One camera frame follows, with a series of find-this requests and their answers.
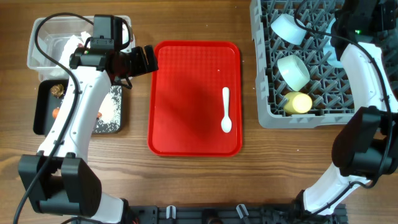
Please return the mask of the white rice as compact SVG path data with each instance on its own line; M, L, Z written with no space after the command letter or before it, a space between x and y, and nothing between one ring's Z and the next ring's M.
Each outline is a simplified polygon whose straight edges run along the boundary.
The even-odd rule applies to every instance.
M116 133L121 128L123 92L120 86L112 86L105 96L96 119L93 134Z

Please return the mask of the white napkin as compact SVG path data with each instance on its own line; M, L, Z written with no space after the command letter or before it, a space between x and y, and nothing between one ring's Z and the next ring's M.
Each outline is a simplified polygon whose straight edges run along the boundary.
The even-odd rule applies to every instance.
M89 37L91 37L91 35L88 32L82 32L81 37L72 35L67 40L67 43L63 48L61 58L58 62L65 67L69 67L69 59L71 54L75 52L76 48L83 47Z

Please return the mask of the brown food ball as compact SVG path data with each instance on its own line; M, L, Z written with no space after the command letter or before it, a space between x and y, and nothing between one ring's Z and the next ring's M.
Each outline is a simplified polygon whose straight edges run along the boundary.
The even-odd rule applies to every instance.
M65 88L62 84L57 84L51 87L50 93L56 98L61 98L65 94Z

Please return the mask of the orange carrot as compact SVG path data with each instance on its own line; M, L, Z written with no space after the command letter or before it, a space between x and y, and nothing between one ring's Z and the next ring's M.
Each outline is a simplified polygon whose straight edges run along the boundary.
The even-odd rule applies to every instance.
M55 108L55 109L52 111L52 117L53 117L53 119L56 119L56 118L57 118L59 111L60 111L60 108ZM102 117L102 114L101 114L100 112L98 112L96 118L99 119L100 117Z

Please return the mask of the white plastic spoon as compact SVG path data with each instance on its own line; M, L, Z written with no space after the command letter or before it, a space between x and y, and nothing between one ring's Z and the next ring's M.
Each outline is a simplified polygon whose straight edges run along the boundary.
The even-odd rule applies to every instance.
M232 129L232 121L229 117L229 96L230 96L229 88L223 87L222 97L223 97L224 116L223 119L221 120L221 128L224 133L229 133Z

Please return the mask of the light blue rice bowl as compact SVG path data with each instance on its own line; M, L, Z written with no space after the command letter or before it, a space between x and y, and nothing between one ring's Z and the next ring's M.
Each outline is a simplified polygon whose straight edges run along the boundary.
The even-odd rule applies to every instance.
M271 23L271 29L281 39L294 45L300 45L307 33L295 23L294 17L289 14L281 14Z

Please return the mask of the green bowl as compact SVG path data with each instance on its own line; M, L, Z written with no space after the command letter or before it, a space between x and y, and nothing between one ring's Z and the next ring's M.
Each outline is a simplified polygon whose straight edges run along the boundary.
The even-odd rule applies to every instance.
M296 55L278 59L277 68L293 91L300 91L309 81L310 74L304 62Z

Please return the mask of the yellow cup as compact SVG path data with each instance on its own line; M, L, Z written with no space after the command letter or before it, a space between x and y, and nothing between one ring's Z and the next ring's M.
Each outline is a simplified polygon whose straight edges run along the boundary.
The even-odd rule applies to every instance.
M290 92L284 96L287 99L283 110L288 114L304 114L312 108L312 99L301 92Z

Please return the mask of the light blue plate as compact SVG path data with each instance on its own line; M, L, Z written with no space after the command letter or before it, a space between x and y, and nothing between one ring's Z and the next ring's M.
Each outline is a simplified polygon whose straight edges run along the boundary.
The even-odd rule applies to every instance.
M323 54L331 53L331 55L327 58L327 63L335 68L343 68L342 63L337 60L335 48L331 45L331 37L328 35L324 36L324 39L327 40L325 46L323 47Z

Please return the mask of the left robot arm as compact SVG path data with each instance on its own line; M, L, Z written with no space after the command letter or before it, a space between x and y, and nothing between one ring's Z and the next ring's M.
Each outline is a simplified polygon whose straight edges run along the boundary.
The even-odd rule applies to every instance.
M98 223L137 223L127 200L102 191L87 164L96 117L114 79L136 77L158 69L151 45L124 53L100 47L79 47L66 69L70 78L57 118L34 155L23 155L18 172L25 194L14 215L30 202L37 213L69 215Z

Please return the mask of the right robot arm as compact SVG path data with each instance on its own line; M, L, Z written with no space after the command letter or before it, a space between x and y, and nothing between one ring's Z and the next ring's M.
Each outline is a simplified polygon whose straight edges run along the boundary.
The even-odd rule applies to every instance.
M299 223L326 216L358 187L373 188L397 169L397 100L377 34L396 27L396 1L345 1L327 34L354 99L355 114L333 143L332 163L301 191Z

